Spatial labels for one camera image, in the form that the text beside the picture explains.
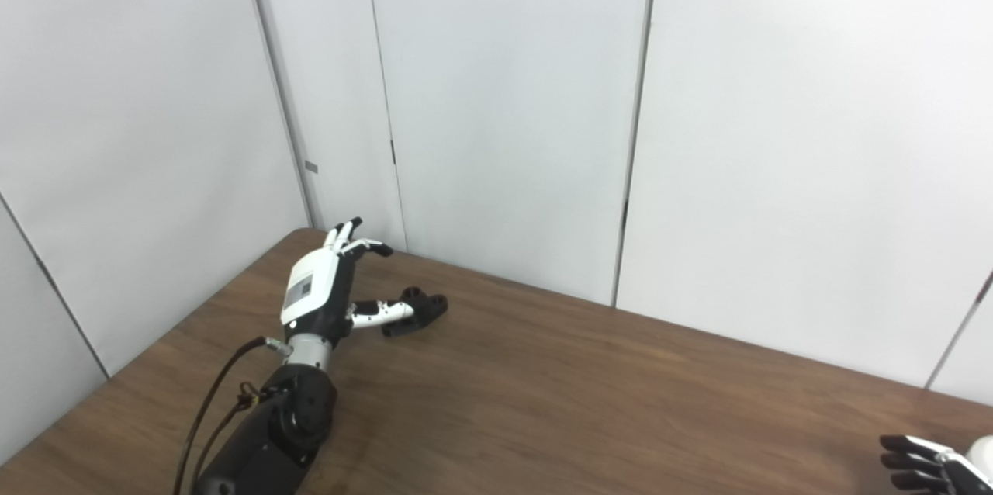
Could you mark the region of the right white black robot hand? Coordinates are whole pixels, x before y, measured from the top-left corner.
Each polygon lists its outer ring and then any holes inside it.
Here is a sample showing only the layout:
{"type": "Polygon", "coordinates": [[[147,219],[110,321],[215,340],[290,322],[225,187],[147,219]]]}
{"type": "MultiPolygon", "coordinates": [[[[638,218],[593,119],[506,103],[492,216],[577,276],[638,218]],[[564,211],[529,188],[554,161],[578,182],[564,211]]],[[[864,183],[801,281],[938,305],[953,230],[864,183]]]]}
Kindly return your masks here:
{"type": "Polygon", "coordinates": [[[966,453],[919,436],[881,435],[880,461],[894,488],[909,494],[991,494],[992,436],[966,453]]]}

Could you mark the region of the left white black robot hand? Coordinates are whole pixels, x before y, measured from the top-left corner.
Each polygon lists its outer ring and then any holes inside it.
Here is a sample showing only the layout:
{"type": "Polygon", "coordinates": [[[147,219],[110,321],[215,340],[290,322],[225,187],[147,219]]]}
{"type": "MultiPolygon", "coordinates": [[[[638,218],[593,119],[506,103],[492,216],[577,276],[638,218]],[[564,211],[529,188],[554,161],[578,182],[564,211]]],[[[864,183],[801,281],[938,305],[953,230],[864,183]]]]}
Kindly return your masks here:
{"type": "Polygon", "coordinates": [[[383,241],[352,237],[361,225],[362,218],[338,223],[319,248],[294,264],[280,312],[287,344],[297,336],[309,336],[336,346],[354,329],[382,327],[415,316],[410,302],[351,300],[363,255],[393,254],[393,248],[383,241]]]}

